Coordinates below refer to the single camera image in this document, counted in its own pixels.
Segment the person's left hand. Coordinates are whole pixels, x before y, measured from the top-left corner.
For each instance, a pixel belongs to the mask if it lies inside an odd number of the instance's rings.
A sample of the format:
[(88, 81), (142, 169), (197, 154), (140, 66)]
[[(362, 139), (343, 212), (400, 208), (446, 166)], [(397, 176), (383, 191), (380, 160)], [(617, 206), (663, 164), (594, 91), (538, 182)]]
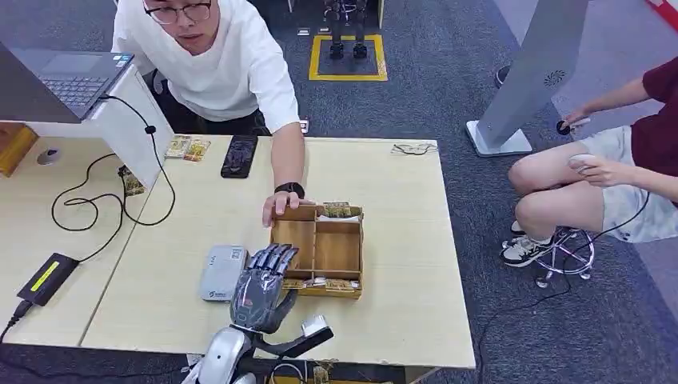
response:
[(270, 227), (273, 215), (282, 215), (287, 208), (297, 209), (301, 205), (315, 205), (314, 201), (300, 198), (296, 192), (276, 192), (269, 196), (262, 207), (261, 222), (264, 227)]

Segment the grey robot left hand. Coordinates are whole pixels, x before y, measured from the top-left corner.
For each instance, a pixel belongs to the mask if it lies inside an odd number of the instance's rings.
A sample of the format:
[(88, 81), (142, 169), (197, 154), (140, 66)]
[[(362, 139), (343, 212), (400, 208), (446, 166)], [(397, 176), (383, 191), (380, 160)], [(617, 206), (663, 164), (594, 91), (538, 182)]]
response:
[(233, 326), (263, 334), (279, 329), (298, 296), (289, 290), (280, 298), (285, 272), (298, 251), (291, 244), (271, 243), (249, 258), (229, 305)]

